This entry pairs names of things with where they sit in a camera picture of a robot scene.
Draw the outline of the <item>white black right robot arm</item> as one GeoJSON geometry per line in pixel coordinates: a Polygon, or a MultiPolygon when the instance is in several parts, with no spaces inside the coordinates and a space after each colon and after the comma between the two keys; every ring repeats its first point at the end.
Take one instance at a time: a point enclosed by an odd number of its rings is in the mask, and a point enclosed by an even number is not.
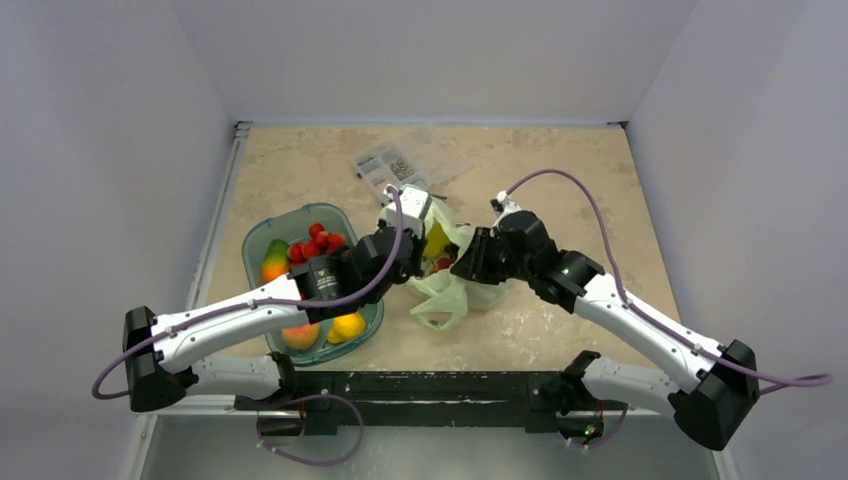
{"type": "Polygon", "coordinates": [[[573,406],[615,400],[667,415],[691,440],[721,451],[760,398],[748,374],[757,362],[747,344],[724,345],[628,294],[596,261],[558,248],[530,211],[476,228],[451,272],[487,285],[523,281],[541,300],[602,327],[653,363],[651,369],[628,366],[595,353],[574,360],[561,381],[573,406]]]}

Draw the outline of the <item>red fake fruit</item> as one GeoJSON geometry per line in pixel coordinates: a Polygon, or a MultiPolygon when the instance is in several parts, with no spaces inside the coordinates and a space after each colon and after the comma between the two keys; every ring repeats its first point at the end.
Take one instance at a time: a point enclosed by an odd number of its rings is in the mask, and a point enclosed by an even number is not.
{"type": "Polygon", "coordinates": [[[453,263],[454,260],[451,257],[441,257],[433,264],[431,273],[435,274],[441,270],[449,269],[453,263]]]}

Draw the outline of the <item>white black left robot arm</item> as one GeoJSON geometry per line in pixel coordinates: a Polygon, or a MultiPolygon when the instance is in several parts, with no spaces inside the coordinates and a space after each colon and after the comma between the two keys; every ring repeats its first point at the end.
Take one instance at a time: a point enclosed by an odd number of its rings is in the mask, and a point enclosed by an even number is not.
{"type": "Polygon", "coordinates": [[[124,317],[123,355],[131,411],[170,407],[187,396],[233,394],[284,409],[297,399],[291,361],[279,354],[230,362],[222,350],[274,330],[319,325],[377,304],[421,272],[419,227],[382,225],[353,246],[319,255],[264,285],[194,310],[124,317]]]}

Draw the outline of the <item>yellow fake fruit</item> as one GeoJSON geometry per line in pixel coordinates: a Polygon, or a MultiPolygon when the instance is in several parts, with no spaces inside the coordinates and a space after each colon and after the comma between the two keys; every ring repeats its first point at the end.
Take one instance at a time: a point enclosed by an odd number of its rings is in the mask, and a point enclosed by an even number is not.
{"type": "Polygon", "coordinates": [[[442,225],[440,223],[434,223],[428,231],[423,256],[430,261],[436,261],[451,244],[452,241],[445,233],[442,225]]]}

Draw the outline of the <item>green plastic bag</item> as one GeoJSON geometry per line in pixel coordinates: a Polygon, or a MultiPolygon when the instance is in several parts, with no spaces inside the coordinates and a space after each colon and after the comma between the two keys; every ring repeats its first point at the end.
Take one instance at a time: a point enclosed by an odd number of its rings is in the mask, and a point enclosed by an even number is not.
{"type": "MultiPolygon", "coordinates": [[[[450,249],[462,255],[471,242],[474,228],[457,222],[453,211],[439,199],[431,202],[425,222],[426,234],[434,223],[440,223],[452,241],[441,257],[451,257],[448,253],[450,249]]],[[[425,327],[448,331],[457,326],[469,312],[490,310],[509,293],[507,284],[485,285],[465,281],[452,275],[450,268],[432,274],[431,269],[436,261],[424,258],[424,275],[406,283],[408,290],[422,297],[422,301],[410,310],[410,314],[425,327]]]]}

